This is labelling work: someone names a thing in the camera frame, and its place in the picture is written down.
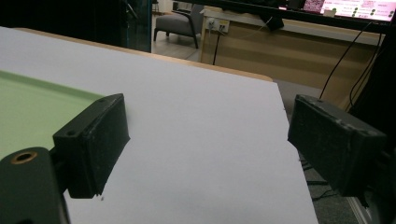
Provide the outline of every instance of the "chair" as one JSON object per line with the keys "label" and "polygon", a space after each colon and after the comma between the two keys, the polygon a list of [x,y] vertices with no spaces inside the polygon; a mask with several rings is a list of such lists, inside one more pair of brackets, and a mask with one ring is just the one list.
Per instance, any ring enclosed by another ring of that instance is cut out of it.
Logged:
{"label": "chair", "polygon": [[169,36],[170,33],[186,35],[194,38],[195,47],[198,49],[196,36],[201,33],[204,20],[204,15],[201,14],[203,9],[204,6],[194,4],[190,13],[174,10],[175,14],[158,17],[154,29],[154,41],[156,41],[159,31],[166,32],[166,36]]}

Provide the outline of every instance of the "light green plate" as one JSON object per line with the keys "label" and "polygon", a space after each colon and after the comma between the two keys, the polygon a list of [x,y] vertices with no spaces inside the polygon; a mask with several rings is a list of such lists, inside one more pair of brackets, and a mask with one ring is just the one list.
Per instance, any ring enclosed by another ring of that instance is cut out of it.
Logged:
{"label": "light green plate", "polygon": [[0,71],[0,160],[27,147],[52,149],[52,135],[101,97]]}

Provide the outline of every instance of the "electrical cable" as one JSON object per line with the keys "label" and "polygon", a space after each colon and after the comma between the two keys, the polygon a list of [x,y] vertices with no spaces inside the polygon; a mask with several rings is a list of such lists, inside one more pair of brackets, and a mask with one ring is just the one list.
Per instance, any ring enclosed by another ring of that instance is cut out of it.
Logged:
{"label": "electrical cable", "polygon": [[258,33],[262,28],[264,28],[264,27],[265,27],[265,26],[261,26],[258,30],[253,31],[253,33],[251,33],[251,34],[249,34],[249,35],[237,36],[236,38],[238,38],[238,39],[243,39],[243,38],[247,38],[247,37],[253,36],[253,35],[257,34],[257,33]]}
{"label": "electrical cable", "polygon": [[329,76],[327,77],[326,83],[324,84],[324,87],[323,87],[323,89],[322,89],[322,91],[320,93],[319,99],[321,99],[321,97],[323,95],[323,92],[326,90],[327,84],[329,84],[329,80],[332,77],[332,74],[334,73],[335,69],[338,67],[340,62],[347,55],[347,53],[349,52],[350,48],[355,44],[355,42],[359,38],[359,36],[361,36],[361,34],[367,29],[367,27],[369,27],[371,24],[373,24],[373,22],[376,22],[376,21],[370,21],[369,23],[367,23],[367,25],[364,26],[363,29],[361,29],[361,31],[358,33],[358,35],[356,35],[355,39],[353,39],[353,41],[349,44],[349,46],[347,47],[347,49],[344,52],[343,56],[341,56],[340,60],[338,60],[338,63],[335,65],[334,69],[330,72]]}
{"label": "electrical cable", "polygon": [[[373,71],[373,66],[370,66],[369,70],[367,71],[366,75],[364,75],[363,80],[361,81],[361,84],[359,85],[358,89],[355,91],[355,94],[353,95],[353,99],[356,97],[356,95],[358,94],[358,92],[360,91],[363,83],[365,83],[367,77],[369,77],[369,74],[371,74],[371,72]],[[351,109],[352,107],[354,107],[354,104],[349,105],[348,109]]]}
{"label": "electrical cable", "polygon": [[222,29],[224,28],[224,26],[223,25],[221,25],[220,26],[220,28],[219,28],[219,32],[218,32],[218,41],[217,41],[217,43],[216,43],[216,48],[215,48],[215,56],[214,56],[214,58],[213,58],[213,65],[215,65],[215,62],[216,62],[216,56],[217,56],[217,54],[218,54],[218,46],[219,46],[219,40],[220,40],[220,34],[222,34]]}
{"label": "electrical cable", "polygon": [[[379,57],[382,56],[382,54],[384,53],[384,51],[385,51],[386,48],[387,48],[387,46],[382,46],[382,47],[381,47],[382,50],[376,55],[375,61],[376,61]],[[363,81],[362,81],[361,84],[359,85],[358,90],[355,91],[355,94],[354,94],[353,98],[355,98],[355,96],[358,94],[359,89],[362,87],[363,83],[365,83],[366,78],[368,78],[368,77],[369,77],[369,74],[371,74],[371,72],[372,72],[372,70],[373,70],[373,68],[374,68],[374,65],[375,65],[375,64],[372,63],[372,65],[370,66],[370,69],[369,69],[369,71],[366,73],[366,75],[364,76]],[[376,81],[377,81],[377,79],[373,79],[372,85],[375,85]]]}
{"label": "electrical cable", "polygon": [[379,50],[379,44],[381,43],[381,39],[382,39],[382,34],[379,34],[379,38],[378,38],[378,42],[376,43],[376,47],[375,47],[375,51],[373,53],[373,56],[370,59],[370,62],[367,64],[366,68],[364,69],[364,71],[361,73],[361,76],[358,78],[358,80],[356,81],[355,85],[353,85],[352,89],[349,92],[349,104],[350,107],[353,107],[353,98],[356,96],[356,93],[359,91],[359,89],[355,92],[355,95],[352,97],[352,93],[355,90],[356,86],[358,85],[358,83],[361,81],[361,79],[364,77],[364,79],[367,77],[367,75],[371,72],[372,68],[373,68],[373,61],[376,59],[376,55],[378,53]]}
{"label": "electrical cable", "polygon": [[215,22],[214,21],[209,21],[208,22],[208,30],[209,30],[209,48],[211,49],[211,34],[212,34],[212,31],[214,30],[214,28],[215,28]]}
{"label": "electrical cable", "polygon": [[319,201],[320,199],[328,198],[328,197],[332,197],[332,196],[337,195],[337,193],[327,194],[327,193],[329,193],[331,191],[332,191],[332,189],[328,189],[328,190],[324,191],[320,196],[318,196],[316,198],[312,198],[312,202],[316,202],[316,201]]}
{"label": "electrical cable", "polygon": [[329,185],[329,182],[327,182],[327,181],[322,181],[322,180],[307,180],[306,181],[306,184],[307,185],[310,185],[310,186],[317,186],[317,185],[321,185],[321,186],[328,186]]}

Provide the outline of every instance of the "white table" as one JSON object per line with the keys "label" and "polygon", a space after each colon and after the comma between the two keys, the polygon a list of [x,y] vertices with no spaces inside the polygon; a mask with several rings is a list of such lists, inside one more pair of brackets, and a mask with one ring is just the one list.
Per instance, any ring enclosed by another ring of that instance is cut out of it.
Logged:
{"label": "white table", "polygon": [[132,139],[72,223],[318,223],[273,82],[7,28],[0,70],[125,96]]}

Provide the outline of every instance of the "power socket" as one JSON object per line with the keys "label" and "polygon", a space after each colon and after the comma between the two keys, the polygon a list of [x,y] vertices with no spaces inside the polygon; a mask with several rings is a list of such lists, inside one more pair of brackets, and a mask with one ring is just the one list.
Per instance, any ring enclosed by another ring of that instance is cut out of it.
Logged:
{"label": "power socket", "polygon": [[206,18],[206,29],[210,31],[219,31],[220,27],[223,33],[227,33],[228,28],[230,27],[230,21],[212,17]]}

